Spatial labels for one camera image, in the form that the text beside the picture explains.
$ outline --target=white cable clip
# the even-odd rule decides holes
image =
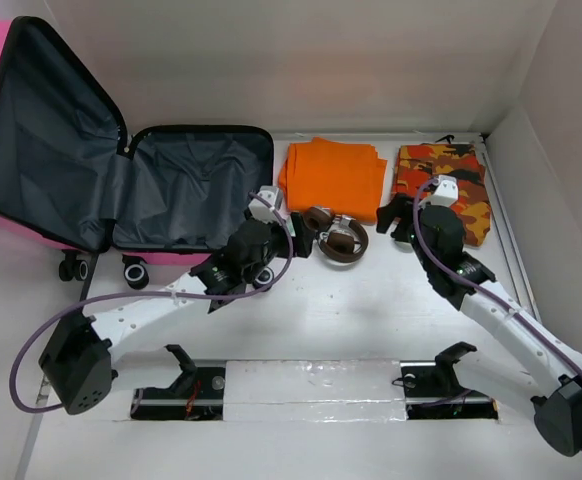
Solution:
[[[522,308],[521,306],[518,306],[518,308],[510,307],[507,314],[504,316],[504,319],[511,320],[516,313],[523,314],[524,308]]]
[[[173,300],[173,305],[178,306],[178,294],[175,289],[175,284],[169,285],[167,290],[171,292],[171,300]]]

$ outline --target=red wire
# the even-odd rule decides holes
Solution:
[[[195,402],[196,397],[200,393],[201,387],[202,383],[200,382],[200,380],[195,382],[195,385],[193,386],[193,394],[189,397],[189,400],[187,400],[187,405],[185,407],[187,411],[187,416],[184,418],[189,418],[189,415],[191,415],[191,412],[193,411],[193,404]]]

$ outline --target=cable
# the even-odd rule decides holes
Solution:
[[[422,251],[429,258],[429,260],[431,260],[431,262],[433,262],[433,264],[436,267],[438,267],[440,270],[442,270],[444,273],[446,273],[449,276],[449,278],[453,279],[455,282],[459,283],[460,285],[465,285],[467,287],[470,287],[470,288],[474,289],[475,291],[480,292],[482,295],[489,297],[491,300],[493,300],[498,305],[500,305],[502,308],[504,308],[505,311],[507,311],[507,312],[512,311],[513,307],[511,305],[509,305],[509,303],[506,300],[500,298],[498,295],[496,295],[493,292],[490,292],[486,288],[481,287],[477,283],[473,283],[471,280],[467,280],[466,278],[461,277],[456,272],[454,272],[449,267],[447,267],[444,263],[442,263],[440,260],[438,260],[438,258],[433,254],[433,252],[431,251],[429,246],[424,241],[424,237],[422,236],[422,231],[420,230],[420,219],[418,218],[418,209],[420,208],[420,198],[422,197],[422,194],[424,193],[424,191],[430,185],[437,185],[438,183],[439,183],[439,178],[437,176],[432,177],[429,180],[427,180],[426,182],[424,182],[420,186],[420,188],[418,188],[418,192],[416,193],[416,196],[413,200],[413,228],[415,230],[415,235],[418,239],[418,243],[420,244],[420,248],[422,248]],[[513,318],[515,318],[520,323],[520,325],[522,325],[529,333],[531,333],[531,335],[533,335],[533,337],[536,340],[538,340],[549,351],[551,351],[556,357],[558,357],[566,366],[568,366],[573,371],[573,373],[575,373],[577,376],[582,378],[582,369],[580,367],[578,367],[578,365],[573,360],[571,360],[567,355],[562,353],[562,351],[559,348],[557,348],[555,345],[553,345],[553,343],[551,341],[547,340],[544,337],[544,335],[542,335],[531,324],[530,321],[528,321],[526,318],[524,318],[518,312],[516,312],[513,315]]]
[[[447,403],[455,402],[456,400],[460,400],[461,398],[466,400],[467,395],[469,395],[472,391],[473,390],[465,388],[463,391],[461,391],[460,393],[458,393],[457,395],[455,395],[453,397],[443,398],[441,400],[436,400],[435,402],[419,403],[418,407],[426,407],[426,408],[439,407],[440,405],[446,405]]]
[[[62,404],[47,405],[46,407],[30,407],[29,405],[25,405],[20,396],[18,395],[16,380],[18,377],[18,370],[20,369],[20,365],[22,364],[22,359],[31,348],[31,345],[33,345],[33,343],[38,338],[40,338],[40,336],[50,327],[59,322],[66,315],[73,313],[76,310],[79,310],[83,307],[86,307],[87,305],[91,305],[94,303],[104,302],[107,300],[117,300],[120,298],[138,298],[138,297],[173,298],[173,296],[175,295],[178,298],[189,298],[192,300],[218,300],[218,301],[241,300],[243,298],[253,297],[254,295],[257,295],[261,292],[266,292],[273,285],[275,285],[287,273],[287,270],[289,270],[289,267],[291,266],[291,260],[293,259],[293,238],[291,237],[291,232],[289,231],[286,222],[273,205],[271,205],[269,202],[264,200],[262,197],[256,195],[255,193],[249,193],[249,196],[263,203],[265,207],[269,208],[269,210],[273,212],[276,220],[284,230],[284,233],[287,237],[287,243],[289,245],[289,256],[287,257],[287,260],[284,266],[282,267],[282,270],[280,270],[280,273],[274,277],[271,283],[268,283],[263,287],[251,290],[250,292],[235,293],[231,295],[205,295],[198,293],[171,292],[171,291],[121,292],[121,293],[110,293],[108,295],[100,295],[99,297],[88,298],[86,300],[74,303],[70,307],[67,307],[61,312],[56,313],[53,317],[44,322],[35,332],[33,332],[33,334],[27,339],[27,341],[24,342],[24,345],[16,355],[15,360],[13,361],[13,365],[11,366],[11,371],[9,373],[9,395],[11,396],[11,400],[13,401],[15,406],[25,413],[45,413],[62,408]]]

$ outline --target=black bracket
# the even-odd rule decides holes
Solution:
[[[453,370],[453,365],[458,363],[467,353],[477,351],[478,349],[475,346],[467,342],[458,342],[435,356],[435,375],[449,394],[453,394],[453,392],[461,388]]]
[[[167,345],[164,348],[173,354],[180,365],[180,370],[182,370],[182,373],[175,379],[169,388],[167,388],[167,390],[177,397],[182,396],[187,390],[189,390],[189,388],[191,388],[198,372],[198,367],[196,367],[195,362],[191,360],[191,357],[180,345]]]

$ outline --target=headphone ear cup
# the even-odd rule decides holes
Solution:
[[[355,251],[355,237],[349,232],[331,232],[326,242],[333,250],[344,255],[352,255]]]
[[[302,214],[302,219],[311,230],[325,232],[333,223],[333,214],[325,208],[311,207]]]

